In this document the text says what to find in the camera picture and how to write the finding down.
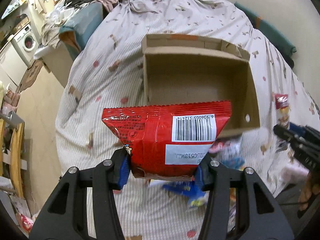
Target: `brown rug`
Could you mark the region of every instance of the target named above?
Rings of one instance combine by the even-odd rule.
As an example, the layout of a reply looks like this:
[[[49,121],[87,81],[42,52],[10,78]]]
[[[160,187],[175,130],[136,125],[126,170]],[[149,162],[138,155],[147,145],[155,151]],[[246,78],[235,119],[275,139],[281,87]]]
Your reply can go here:
[[[19,91],[22,92],[23,90],[26,90],[27,88],[31,87],[33,83],[36,81],[36,78],[42,68],[43,64],[40,60],[36,60],[31,68],[29,68],[25,74],[23,75],[23,78],[21,80]]]

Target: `human hand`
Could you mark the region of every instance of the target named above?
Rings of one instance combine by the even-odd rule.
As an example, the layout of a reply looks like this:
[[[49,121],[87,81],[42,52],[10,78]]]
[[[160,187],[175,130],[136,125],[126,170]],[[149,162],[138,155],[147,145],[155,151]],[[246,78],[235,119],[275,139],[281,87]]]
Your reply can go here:
[[[301,190],[301,194],[299,197],[299,203],[303,203],[299,205],[299,210],[303,211],[308,207],[307,202],[311,195],[318,195],[320,193],[320,172],[310,172],[307,177],[307,181],[304,187]]]

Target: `red plastic bag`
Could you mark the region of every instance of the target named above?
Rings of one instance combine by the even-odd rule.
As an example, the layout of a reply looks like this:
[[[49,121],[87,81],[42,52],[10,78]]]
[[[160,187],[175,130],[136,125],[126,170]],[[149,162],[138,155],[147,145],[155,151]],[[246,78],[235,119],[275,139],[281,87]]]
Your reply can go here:
[[[231,116],[230,101],[105,108],[102,121],[131,154],[136,178],[190,179]]]

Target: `open cardboard box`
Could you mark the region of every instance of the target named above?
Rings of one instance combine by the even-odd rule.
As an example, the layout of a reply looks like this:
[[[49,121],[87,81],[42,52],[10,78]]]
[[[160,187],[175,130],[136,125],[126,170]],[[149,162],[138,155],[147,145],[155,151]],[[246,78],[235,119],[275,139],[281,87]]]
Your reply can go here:
[[[231,100],[232,116],[219,137],[260,127],[247,51],[227,41],[180,34],[147,34],[142,51],[148,105]]]

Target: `washing machine door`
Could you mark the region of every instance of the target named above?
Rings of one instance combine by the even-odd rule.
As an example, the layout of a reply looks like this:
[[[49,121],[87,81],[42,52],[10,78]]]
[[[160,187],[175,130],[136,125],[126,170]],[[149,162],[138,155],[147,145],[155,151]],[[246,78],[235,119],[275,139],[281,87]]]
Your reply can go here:
[[[26,52],[30,52],[35,49],[36,41],[32,33],[27,33],[26,35],[24,35],[22,40],[22,47]]]

